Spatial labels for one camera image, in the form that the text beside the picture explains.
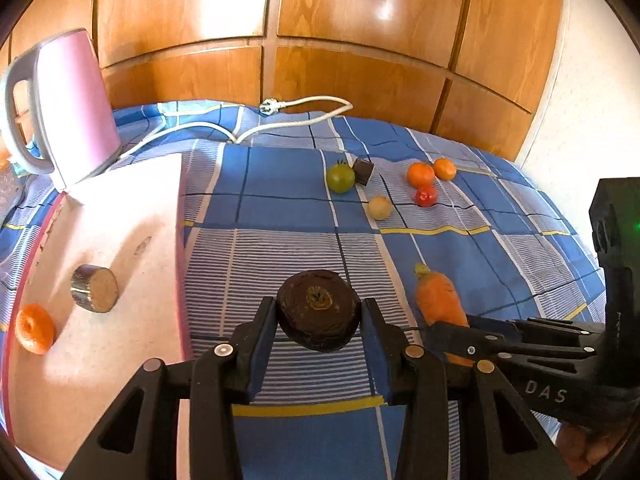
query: kettle handle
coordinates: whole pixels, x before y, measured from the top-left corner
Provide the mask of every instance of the kettle handle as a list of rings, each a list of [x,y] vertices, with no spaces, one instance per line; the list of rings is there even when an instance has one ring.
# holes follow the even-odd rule
[[[13,60],[4,73],[0,82],[0,130],[4,143],[16,158],[18,163],[29,173],[48,174],[54,171],[50,160],[48,146],[42,135],[42,121],[40,120],[40,102],[34,82],[36,63],[38,62],[38,48],[32,48]],[[31,111],[35,138],[38,149],[44,158],[31,155],[24,145],[22,135],[15,123],[14,87],[18,81],[25,80],[28,85],[29,107]]]

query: tangerine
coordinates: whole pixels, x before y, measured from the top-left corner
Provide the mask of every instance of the tangerine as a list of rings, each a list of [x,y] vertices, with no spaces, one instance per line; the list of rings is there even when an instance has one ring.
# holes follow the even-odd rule
[[[37,303],[28,304],[15,317],[15,336],[29,352],[46,354],[55,335],[56,327],[51,316]]]
[[[458,169],[448,158],[439,158],[433,163],[433,171],[440,180],[451,180]]]
[[[430,186],[435,179],[433,168],[424,162],[414,162],[406,172],[406,179],[416,189],[422,186]]]

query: blue checkered bedsheet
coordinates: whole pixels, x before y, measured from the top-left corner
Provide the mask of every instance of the blue checkered bedsheet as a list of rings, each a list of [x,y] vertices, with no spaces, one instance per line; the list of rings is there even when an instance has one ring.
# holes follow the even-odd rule
[[[266,118],[249,107],[212,101],[114,113],[125,149],[158,127],[207,121],[240,134],[256,124],[316,115]],[[420,261],[449,276],[469,314],[604,320],[602,270],[549,197],[510,162],[357,118],[266,131],[241,146],[225,140],[211,128],[191,127],[112,167],[182,153],[184,289],[196,355],[226,340],[253,317],[261,297],[307,269],[334,270],[361,298],[375,297],[385,319],[414,342],[421,341],[424,326],[413,294]],[[436,183],[436,205],[419,208],[406,168],[441,156],[456,164],[458,174]],[[356,157],[375,164],[369,184],[345,194],[329,191],[326,168]],[[34,179],[0,230],[4,330],[24,261],[56,195],[47,177]],[[364,206],[376,195],[394,205],[385,221],[366,215]],[[449,411],[455,478],[455,403]],[[339,352],[317,354],[278,329],[261,393],[235,413],[248,480],[383,480],[394,473],[404,411],[378,396],[358,334]]]

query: green tomato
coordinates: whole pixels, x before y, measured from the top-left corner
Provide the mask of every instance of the green tomato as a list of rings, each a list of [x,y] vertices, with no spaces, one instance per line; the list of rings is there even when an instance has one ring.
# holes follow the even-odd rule
[[[326,184],[334,193],[346,193],[355,182],[355,172],[343,162],[338,162],[326,172]]]

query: small potato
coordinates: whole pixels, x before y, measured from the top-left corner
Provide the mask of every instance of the small potato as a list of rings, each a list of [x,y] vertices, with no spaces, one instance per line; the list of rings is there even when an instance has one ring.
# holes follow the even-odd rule
[[[386,220],[391,214],[391,201],[386,196],[375,196],[367,204],[367,212],[374,220]]]

